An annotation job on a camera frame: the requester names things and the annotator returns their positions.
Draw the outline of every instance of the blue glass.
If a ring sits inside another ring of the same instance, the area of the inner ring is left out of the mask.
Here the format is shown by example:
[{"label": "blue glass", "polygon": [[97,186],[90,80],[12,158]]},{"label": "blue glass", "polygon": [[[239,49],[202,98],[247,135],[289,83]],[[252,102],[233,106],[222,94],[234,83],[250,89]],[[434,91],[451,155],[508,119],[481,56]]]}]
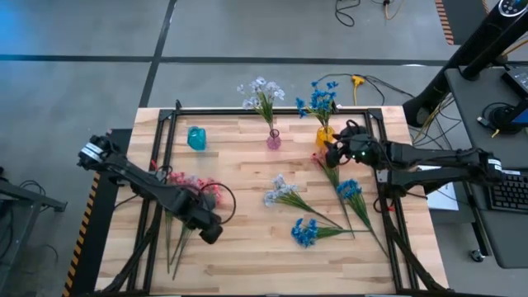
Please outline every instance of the blue glass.
[{"label": "blue glass", "polygon": [[189,127],[187,144],[194,150],[205,150],[205,129],[196,126]]}]

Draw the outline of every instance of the yellow and black striped tape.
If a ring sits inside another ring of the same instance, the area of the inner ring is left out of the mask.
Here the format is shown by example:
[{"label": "yellow and black striped tape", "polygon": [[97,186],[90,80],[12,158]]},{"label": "yellow and black striped tape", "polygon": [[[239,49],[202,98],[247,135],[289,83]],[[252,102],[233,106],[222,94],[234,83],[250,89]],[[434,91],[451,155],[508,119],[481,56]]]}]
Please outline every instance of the yellow and black striped tape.
[{"label": "yellow and black striped tape", "polygon": [[440,23],[442,24],[442,30],[444,31],[445,41],[448,45],[455,44],[455,38],[453,37],[453,32],[451,31],[451,26],[447,20],[446,10],[444,8],[444,3],[442,0],[435,0],[436,11],[440,17]]},{"label": "yellow and black striped tape", "polygon": [[66,278],[66,283],[64,284],[63,297],[69,297],[71,294],[71,289],[73,287],[73,279],[75,277],[75,271],[77,270],[81,251],[83,249],[84,238],[86,236],[88,223],[90,222],[90,216],[92,215],[93,201],[96,199],[97,186],[99,185],[100,177],[101,176],[98,172],[96,172],[96,174],[94,174],[93,176],[92,189],[90,190],[90,195],[88,196],[86,210],[84,211],[81,228],[79,229],[79,237],[77,238],[77,242],[75,243],[75,248],[73,250],[73,258],[69,264],[68,277]]}]

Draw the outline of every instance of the keyboard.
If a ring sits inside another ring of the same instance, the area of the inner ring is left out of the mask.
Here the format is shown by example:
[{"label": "keyboard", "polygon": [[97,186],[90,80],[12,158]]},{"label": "keyboard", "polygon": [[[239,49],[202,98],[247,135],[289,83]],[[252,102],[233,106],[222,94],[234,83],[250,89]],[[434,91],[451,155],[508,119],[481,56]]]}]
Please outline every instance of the keyboard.
[{"label": "keyboard", "polygon": [[528,176],[505,174],[500,185],[490,188],[489,206],[492,210],[528,214]]}]

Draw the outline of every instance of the wooden table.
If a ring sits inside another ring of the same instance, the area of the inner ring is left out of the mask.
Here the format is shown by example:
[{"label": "wooden table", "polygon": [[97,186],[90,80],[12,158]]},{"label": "wooden table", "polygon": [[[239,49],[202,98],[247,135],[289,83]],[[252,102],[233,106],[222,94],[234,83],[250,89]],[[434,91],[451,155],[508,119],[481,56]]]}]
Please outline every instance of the wooden table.
[{"label": "wooden table", "polygon": [[[408,128],[401,106],[380,107],[389,140],[410,143]],[[130,161],[147,169],[159,109],[139,109],[130,140]],[[335,115],[330,125],[339,131],[347,119],[360,116]],[[207,150],[197,153],[186,145],[187,129],[197,125],[207,131]],[[286,205],[267,208],[263,204],[271,179],[282,173],[289,184],[299,186],[299,193],[317,211],[326,214],[342,226],[346,221],[327,178],[310,161],[316,151],[314,118],[299,119],[297,115],[279,115],[275,127],[280,131],[282,145],[269,151],[265,140],[269,128],[257,116],[200,115],[178,116],[177,133],[172,147],[172,162],[176,172],[213,177],[229,186],[236,195],[236,215],[226,225],[214,245],[203,242],[193,233],[181,260],[177,277],[167,274],[165,227],[159,233],[157,257],[153,271],[151,294],[364,294],[393,293],[394,283],[389,259],[382,253],[370,233],[357,233],[320,240],[308,249],[297,245],[290,231],[298,218],[311,216]],[[162,137],[162,152],[166,136]],[[341,180],[356,179],[364,190],[370,221],[379,239],[386,246],[381,215],[372,203],[376,198],[373,171],[354,162],[342,166]],[[421,187],[412,192],[422,194]],[[132,196],[122,189],[117,202]],[[215,211],[226,217],[232,202],[226,196]],[[441,255],[427,208],[421,198],[402,199],[412,250],[437,282],[447,286]],[[97,288],[110,284],[132,253],[141,199],[135,199],[115,211],[97,280]],[[354,229],[365,226],[349,209]],[[181,224],[172,226],[173,250]],[[146,254],[139,271],[143,271]],[[404,284],[408,283],[403,256],[398,255]],[[141,286],[142,272],[138,286]]]}]

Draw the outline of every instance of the gray floor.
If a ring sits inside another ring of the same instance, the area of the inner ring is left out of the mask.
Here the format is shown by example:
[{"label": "gray floor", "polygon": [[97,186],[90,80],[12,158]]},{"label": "gray floor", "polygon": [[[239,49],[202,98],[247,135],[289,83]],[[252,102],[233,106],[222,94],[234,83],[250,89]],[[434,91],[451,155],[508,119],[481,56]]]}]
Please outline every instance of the gray floor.
[{"label": "gray floor", "polygon": [[[154,52],[168,0],[0,0],[0,54],[147,55]],[[356,26],[340,25],[333,1],[179,0],[164,55],[431,59],[450,57],[434,0],[408,0],[393,21],[364,1],[351,13]],[[528,48],[514,59],[528,59]],[[130,128],[150,64],[87,62],[0,62],[0,164],[12,182],[35,179],[50,196],[68,201],[63,214],[39,217],[25,259],[16,269],[17,293],[62,292],[78,226],[91,184],[90,172],[75,166],[91,134]],[[438,67],[263,64],[161,64],[148,106],[239,106],[235,87],[256,76],[277,81],[284,105],[307,97],[309,83],[326,73],[375,75],[419,93]],[[338,100],[351,104],[351,84],[341,83]],[[386,105],[407,98],[382,88]],[[360,105],[379,105],[370,86],[358,91]],[[455,105],[447,115],[457,117]],[[447,129],[452,121],[441,119]],[[432,128],[430,135],[439,134]],[[455,148],[467,148],[462,125],[448,134]],[[440,139],[443,147],[446,143]],[[461,292],[526,295],[528,270],[503,270],[494,259],[467,258],[476,247],[468,225],[436,225],[450,286]],[[42,246],[48,243],[59,251]]]}]

